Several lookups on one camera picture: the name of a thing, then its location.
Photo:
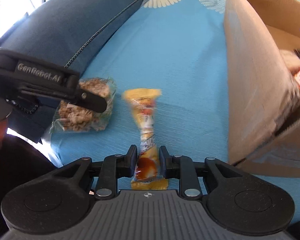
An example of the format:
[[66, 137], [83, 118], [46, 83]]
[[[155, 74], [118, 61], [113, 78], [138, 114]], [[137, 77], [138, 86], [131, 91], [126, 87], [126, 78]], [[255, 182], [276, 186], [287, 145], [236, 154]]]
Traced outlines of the yellow snack packet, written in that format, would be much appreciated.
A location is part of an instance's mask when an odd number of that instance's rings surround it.
[[129, 103], [140, 131], [140, 150], [131, 181], [133, 190], [165, 190], [168, 180], [161, 175], [159, 151], [155, 141], [154, 114], [161, 90], [136, 88], [126, 90], [122, 98]]

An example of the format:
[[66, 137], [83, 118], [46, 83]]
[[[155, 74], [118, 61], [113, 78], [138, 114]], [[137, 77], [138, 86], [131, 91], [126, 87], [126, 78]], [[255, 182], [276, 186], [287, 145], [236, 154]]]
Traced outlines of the white nougat bar packet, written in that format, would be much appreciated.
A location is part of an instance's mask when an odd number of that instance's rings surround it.
[[295, 74], [300, 70], [300, 59], [290, 50], [280, 49], [280, 54], [285, 62], [287, 69], [291, 72], [291, 74]]

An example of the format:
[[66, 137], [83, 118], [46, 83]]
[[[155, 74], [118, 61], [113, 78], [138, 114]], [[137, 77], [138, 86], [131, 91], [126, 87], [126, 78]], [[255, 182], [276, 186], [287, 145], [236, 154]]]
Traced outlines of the open cardboard box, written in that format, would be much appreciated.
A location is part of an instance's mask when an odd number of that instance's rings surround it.
[[300, 48], [300, 2], [226, 0], [224, 30], [229, 162], [300, 178], [300, 87], [280, 53]]

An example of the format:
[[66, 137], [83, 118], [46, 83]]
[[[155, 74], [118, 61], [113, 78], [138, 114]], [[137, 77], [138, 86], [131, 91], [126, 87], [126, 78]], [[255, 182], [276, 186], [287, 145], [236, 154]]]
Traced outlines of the blue fan-pattern sofa cover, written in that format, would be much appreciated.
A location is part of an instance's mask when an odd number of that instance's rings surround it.
[[[100, 132], [53, 133], [56, 163], [83, 156], [102, 160], [138, 144], [137, 126], [121, 98], [134, 88], [162, 92], [155, 112], [158, 145], [196, 161], [212, 156], [229, 162], [225, 6], [226, 0], [144, 0], [83, 74], [85, 79], [111, 77], [116, 82], [109, 125]], [[259, 176], [293, 197], [293, 222], [300, 221], [300, 178]]]

